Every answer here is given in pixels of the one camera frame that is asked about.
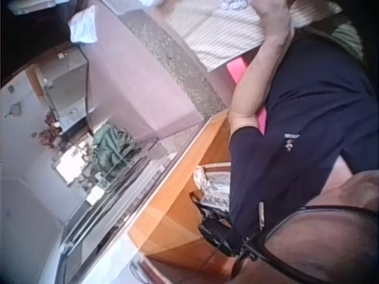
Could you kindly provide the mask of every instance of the man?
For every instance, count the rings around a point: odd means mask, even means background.
[[[285,0],[253,0],[265,41],[236,87],[230,108],[230,220],[259,231],[352,175],[376,170],[378,104],[348,53],[323,38],[292,42]],[[266,104],[266,132],[256,114]]]
[[[347,209],[303,211],[264,241],[264,247],[285,264],[267,263],[261,257],[254,262],[240,259],[230,284],[378,283],[378,203],[379,171],[359,173],[324,191],[307,205],[354,206],[372,212],[374,218]],[[283,270],[286,265],[297,271],[288,273]],[[309,276],[316,280],[300,279]]]

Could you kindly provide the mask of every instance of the hand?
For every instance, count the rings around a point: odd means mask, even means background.
[[[291,41],[294,28],[289,7],[294,0],[251,0],[251,6],[262,21],[266,38]]]

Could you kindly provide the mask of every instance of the navy blue shirt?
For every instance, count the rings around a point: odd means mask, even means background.
[[[379,165],[374,91],[357,61],[333,43],[315,36],[293,43],[266,110],[265,135],[243,127],[230,139],[230,219],[245,237],[258,230],[260,201],[270,226],[320,193],[339,155],[352,173]]]

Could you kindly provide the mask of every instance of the green cloth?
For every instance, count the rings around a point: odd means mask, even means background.
[[[112,124],[104,124],[92,141],[92,166],[109,182],[131,166],[132,158],[141,147],[131,135]]]

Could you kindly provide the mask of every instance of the mirror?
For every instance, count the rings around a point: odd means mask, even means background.
[[[76,283],[200,129],[173,121],[163,137],[112,82],[88,92],[87,76],[68,49],[1,90],[5,283]]]

